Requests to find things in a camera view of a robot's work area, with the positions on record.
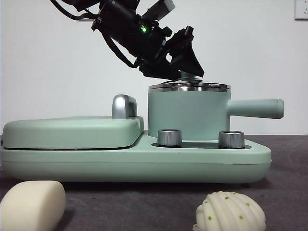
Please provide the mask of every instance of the dark gray tabletop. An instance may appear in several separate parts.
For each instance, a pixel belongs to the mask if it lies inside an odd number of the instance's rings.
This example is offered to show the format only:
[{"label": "dark gray tabletop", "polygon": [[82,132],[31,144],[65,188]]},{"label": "dark gray tabletop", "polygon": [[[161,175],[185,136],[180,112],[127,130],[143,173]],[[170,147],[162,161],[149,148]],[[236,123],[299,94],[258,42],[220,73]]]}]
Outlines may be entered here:
[{"label": "dark gray tabletop", "polygon": [[[57,231],[191,231],[195,210],[217,191],[244,193],[263,208],[266,231],[308,231],[308,135],[254,135],[272,150],[267,177],[251,184],[64,183]],[[0,170],[0,199],[19,180]]]}]

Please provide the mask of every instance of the shell-shaped bun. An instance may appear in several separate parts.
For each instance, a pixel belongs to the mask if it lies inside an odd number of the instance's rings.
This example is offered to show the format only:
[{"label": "shell-shaped bun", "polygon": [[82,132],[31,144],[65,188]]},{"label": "shell-shaped bun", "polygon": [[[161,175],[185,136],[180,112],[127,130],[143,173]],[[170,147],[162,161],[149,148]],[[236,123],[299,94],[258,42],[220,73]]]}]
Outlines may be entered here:
[{"label": "shell-shaped bun", "polygon": [[265,214],[250,197],[236,192],[209,194],[197,208],[195,231],[264,231]]}]

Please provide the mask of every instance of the wall socket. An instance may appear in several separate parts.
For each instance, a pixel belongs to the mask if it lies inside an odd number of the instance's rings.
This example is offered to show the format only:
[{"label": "wall socket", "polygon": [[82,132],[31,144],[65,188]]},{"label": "wall socket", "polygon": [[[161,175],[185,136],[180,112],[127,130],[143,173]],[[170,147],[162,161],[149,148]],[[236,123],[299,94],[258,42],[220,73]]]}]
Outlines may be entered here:
[{"label": "wall socket", "polygon": [[308,20],[308,0],[295,0],[295,20]]}]

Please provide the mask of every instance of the cooking pot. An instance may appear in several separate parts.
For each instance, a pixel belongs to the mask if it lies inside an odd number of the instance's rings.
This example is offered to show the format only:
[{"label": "cooking pot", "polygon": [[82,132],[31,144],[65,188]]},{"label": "cooking pot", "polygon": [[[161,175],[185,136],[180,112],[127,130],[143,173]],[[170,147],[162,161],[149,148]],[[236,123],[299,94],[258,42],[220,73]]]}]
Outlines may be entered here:
[{"label": "cooking pot", "polygon": [[230,116],[280,119],[281,99],[231,100],[231,87],[201,80],[152,85],[148,91],[149,135],[161,129],[178,129],[183,140],[217,140],[230,130]]}]

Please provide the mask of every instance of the pot lid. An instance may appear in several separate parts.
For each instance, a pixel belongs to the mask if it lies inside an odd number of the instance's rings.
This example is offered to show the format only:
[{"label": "pot lid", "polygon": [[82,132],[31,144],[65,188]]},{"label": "pot lid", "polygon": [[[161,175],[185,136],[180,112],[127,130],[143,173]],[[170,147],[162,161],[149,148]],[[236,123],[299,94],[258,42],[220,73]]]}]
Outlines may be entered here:
[{"label": "pot lid", "polygon": [[163,91],[216,91],[216,92],[230,92],[231,86],[220,83],[206,83],[201,79],[178,79],[175,81],[168,81],[149,87],[150,92]]}]

